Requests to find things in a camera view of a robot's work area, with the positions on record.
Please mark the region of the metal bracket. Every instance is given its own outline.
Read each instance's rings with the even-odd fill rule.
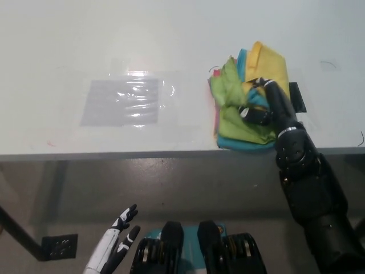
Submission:
[[[47,261],[76,258],[78,235],[43,237],[41,248],[48,255]]]

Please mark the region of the green cloth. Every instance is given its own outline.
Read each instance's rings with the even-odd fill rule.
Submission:
[[[220,107],[245,106],[247,96],[242,91],[241,80],[234,59],[230,57],[221,69],[220,76],[210,77],[212,94]]]
[[[259,126],[242,120],[237,107],[246,106],[248,99],[242,91],[232,57],[223,66],[220,76],[210,78],[210,86],[214,99],[221,108],[218,133],[222,137],[257,144],[275,141],[275,132],[271,126]]]

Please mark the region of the white table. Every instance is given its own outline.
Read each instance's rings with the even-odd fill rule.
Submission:
[[[262,41],[287,60],[326,153],[364,153],[365,1],[33,0],[0,3],[0,160],[220,152],[206,79]],[[169,80],[158,121],[82,126],[93,80]]]

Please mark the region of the blue cloth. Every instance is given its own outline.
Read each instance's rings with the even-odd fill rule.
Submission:
[[[267,110],[269,109],[269,104],[267,103],[267,100],[265,97],[263,97],[256,88],[251,88],[248,93],[248,101],[250,104],[253,104],[255,106],[264,107]]]
[[[237,71],[241,82],[246,82],[246,56],[247,51],[241,49],[237,58]]]
[[[273,148],[275,142],[267,144],[255,144],[250,142],[224,138],[221,135],[217,134],[217,145],[220,148],[228,148],[230,150],[255,151],[255,150],[268,150],[270,148]]]

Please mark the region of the white robotic hand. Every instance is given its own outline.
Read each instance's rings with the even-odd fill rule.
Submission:
[[[117,247],[119,233],[129,227],[129,222],[138,213],[136,208],[136,204],[127,208],[105,232],[86,265],[84,274],[112,274],[118,267],[141,229],[138,225],[134,226]]]

